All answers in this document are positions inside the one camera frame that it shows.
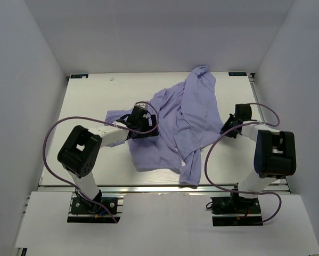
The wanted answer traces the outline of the lilac zip-up jacket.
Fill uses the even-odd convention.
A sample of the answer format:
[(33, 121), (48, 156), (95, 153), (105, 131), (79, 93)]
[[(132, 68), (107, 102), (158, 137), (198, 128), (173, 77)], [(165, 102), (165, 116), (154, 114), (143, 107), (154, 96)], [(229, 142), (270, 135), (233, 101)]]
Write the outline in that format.
[(159, 114), (159, 135), (131, 139), (129, 151), (139, 171), (170, 169), (179, 182), (198, 186), (201, 150), (219, 136), (223, 122), (208, 66), (194, 68), (185, 81), (157, 92), (150, 103)]

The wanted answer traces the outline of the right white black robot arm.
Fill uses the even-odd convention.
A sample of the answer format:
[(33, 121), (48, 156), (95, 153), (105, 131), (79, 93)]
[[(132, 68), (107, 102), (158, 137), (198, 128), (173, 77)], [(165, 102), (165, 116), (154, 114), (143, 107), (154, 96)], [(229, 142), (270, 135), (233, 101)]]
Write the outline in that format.
[(256, 143), (253, 170), (239, 182), (229, 199), (230, 208), (243, 212), (268, 185), (294, 175), (297, 168), (295, 135), (252, 119), (251, 104), (236, 104), (220, 130), (221, 135), (247, 137)]

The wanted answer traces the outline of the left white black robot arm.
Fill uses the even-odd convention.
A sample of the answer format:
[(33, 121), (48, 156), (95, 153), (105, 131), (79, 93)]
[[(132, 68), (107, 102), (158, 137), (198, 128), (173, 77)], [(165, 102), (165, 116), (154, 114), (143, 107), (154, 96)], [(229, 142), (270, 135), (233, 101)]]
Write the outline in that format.
[(111, 124), (87, 129), (81, 125), (73, 128), (57, 159), (71, 175), (76, 186), (76, 195), (83, 207), (90, 213), (98, 213), (102, 206), (102, 193), (92, 174), (99, 151), (130, 139), (156, 137), (158, 131), (158, 112), (150, 113), (148, 104), (138, 102), (131, 113), (124, 114)]

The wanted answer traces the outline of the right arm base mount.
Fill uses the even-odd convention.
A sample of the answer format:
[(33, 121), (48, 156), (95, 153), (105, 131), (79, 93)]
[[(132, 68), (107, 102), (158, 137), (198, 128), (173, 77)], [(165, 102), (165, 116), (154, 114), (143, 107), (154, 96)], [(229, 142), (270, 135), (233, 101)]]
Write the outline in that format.
[(214, 227), (262, 226), (263, 219), (259, 200), (236, 199), (227, 197), (211, 197), (206, 210), (212, 213)]

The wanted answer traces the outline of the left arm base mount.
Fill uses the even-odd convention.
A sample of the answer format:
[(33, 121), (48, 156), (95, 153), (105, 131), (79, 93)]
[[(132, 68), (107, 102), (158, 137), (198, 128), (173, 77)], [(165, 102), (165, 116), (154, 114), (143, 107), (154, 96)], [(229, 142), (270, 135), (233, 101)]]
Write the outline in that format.
[(123, 197), (114, 194), (103, 196), (100, 204), (87, 202), (77, 195), (72, 195), (67, 223), (98, 223), (98, 224), (116, 224), (119, 222)]

